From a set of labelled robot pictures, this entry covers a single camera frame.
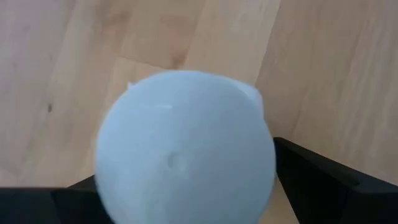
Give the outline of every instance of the hardwood floor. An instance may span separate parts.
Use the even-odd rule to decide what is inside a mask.
[[[113,101],[166,69],[256,85],[274,136],[398,184],[395,0],[0,0],[0,185],[93,173]],[[280,184],[261,223],[297,223]]]

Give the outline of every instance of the white ball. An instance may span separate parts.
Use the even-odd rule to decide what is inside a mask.
[[[131,86],[97,142],[95,179],[113,221],[257,223],[275,176],[261,101],[247,84],[202,72]]]

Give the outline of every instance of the styrofoam ball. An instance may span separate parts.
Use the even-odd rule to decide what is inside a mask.
[[[118,224],[255,224],[274,177],[260,94],[221,76],[133,84],[98,134],[96,184]]]

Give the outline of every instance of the wooden floor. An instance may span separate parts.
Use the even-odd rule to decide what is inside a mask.
[[[0,185],[93,174],[96,132],[166,69],[256,85],[274,136],[398,184],[398,1],[0,0]],[[277,182],[262,223],[297,223]]]

